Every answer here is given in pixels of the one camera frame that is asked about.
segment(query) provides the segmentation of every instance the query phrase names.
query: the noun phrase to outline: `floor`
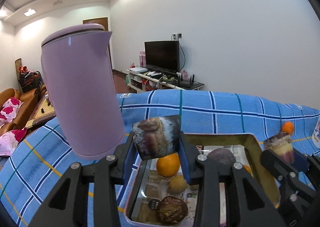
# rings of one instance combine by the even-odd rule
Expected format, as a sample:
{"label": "floor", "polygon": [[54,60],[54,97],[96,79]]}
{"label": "floor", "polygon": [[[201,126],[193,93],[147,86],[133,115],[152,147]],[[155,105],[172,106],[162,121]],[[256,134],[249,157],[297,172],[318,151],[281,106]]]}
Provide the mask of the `floor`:
{"label": "floor", "polygon": [[122,76],[118,73],[113,72],[113,80],[115,82],[117,93],[130,93],[125,83],[125,76]]}

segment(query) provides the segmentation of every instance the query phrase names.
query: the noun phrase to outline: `kettle lid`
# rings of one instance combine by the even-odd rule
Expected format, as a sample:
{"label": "kettle lid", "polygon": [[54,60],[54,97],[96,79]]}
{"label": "kettle lid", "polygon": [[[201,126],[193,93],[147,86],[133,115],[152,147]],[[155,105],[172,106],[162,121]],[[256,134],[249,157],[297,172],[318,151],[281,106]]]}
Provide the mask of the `kettle lid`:
{"label": "kettle lid", "polygon": [[85,31],[104,31],[104,27],[101,24],[80,24],[80,25],[64,28],[46,37],[41,43],[41,47],[47,44],[48,42],[55,40],[59,37],[77,34],[79,32],[85,32]]}

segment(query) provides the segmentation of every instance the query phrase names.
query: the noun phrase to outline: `brown leather sofa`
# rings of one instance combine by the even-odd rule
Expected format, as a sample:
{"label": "brown leather sofa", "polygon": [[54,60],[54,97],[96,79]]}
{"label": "brown leather sofa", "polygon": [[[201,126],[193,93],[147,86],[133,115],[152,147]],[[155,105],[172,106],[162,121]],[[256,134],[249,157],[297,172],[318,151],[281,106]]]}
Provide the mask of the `brown leather sofa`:
{"label": "brown leather sofa", "polygon": [[40,97],[43,97],[43,95],[47,92],[47,87],[44,85],[42,85],[42,87],[40,88]]}
{"label": "brown leather sofa", "polygon": [[16,118],[11,123],[7,123],[0,128],[0,136],[10,130],[24,128],[38,104],[38,94],[39,89],[33,89],[23,94],[20,94],[20,92],[15,89],[6,89],[0,93],[0,109],[10,97],[15,97],[23,102]]}

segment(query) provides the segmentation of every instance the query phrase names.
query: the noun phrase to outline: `blue plaid blanket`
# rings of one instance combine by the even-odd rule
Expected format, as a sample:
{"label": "blue plaid blanket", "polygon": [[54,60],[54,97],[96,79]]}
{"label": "blue plaid blanket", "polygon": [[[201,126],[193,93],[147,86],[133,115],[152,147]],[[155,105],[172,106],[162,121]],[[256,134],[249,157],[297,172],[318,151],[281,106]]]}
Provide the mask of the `blue plaid blanket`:
{"label": "blue plaid blanket", "polygon": [[[303,153],[318,151],[311,135],[320,111],[296,104],[280,104],[261,97],[207,92],[159,90],[141,94],[118,94],[126,132],[135,122],[158,116],[181,115],[185,133],[253,133],[262,144],[277,134],[281,124],[292,121],[293,146]],[[78,158],[70,148],[57,118],[27,137],[0,172],[1,202],[18,226],[27,226],[51,188],[71,163],[96,161]],[[124,207],[140,158],[132,166],[127,186],[116,186],[122,226],[132,226],[124,218]],[[300,180],[310,185],[303,174]],[[88,226],[93,226],[90,186]]]}

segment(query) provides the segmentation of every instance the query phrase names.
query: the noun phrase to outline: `orange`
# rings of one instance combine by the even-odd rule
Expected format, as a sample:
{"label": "orange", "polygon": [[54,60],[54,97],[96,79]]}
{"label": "orange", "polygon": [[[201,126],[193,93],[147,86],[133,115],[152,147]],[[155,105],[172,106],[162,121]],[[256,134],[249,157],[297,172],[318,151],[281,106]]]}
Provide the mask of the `orange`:
{"label": "orange", "polygon": [[251,174],[251,169],[249,166],[247,165],[243,165],[243,167],[248,171],[249,174]]}
{"label": "orange", "polygon": [[281,131],[282,132],[287,132],[287,133],[290,134],[290,136],[292,136],[293,131],[294,131],[293,123],[291,121],[287,121],[286,123],[284,123],[282,125]]}
{"label": "orange", "polygon": [[176,153],[161,157],[157,161],[157,171],[164,177],[174,176],[179,168],[180,160]]}

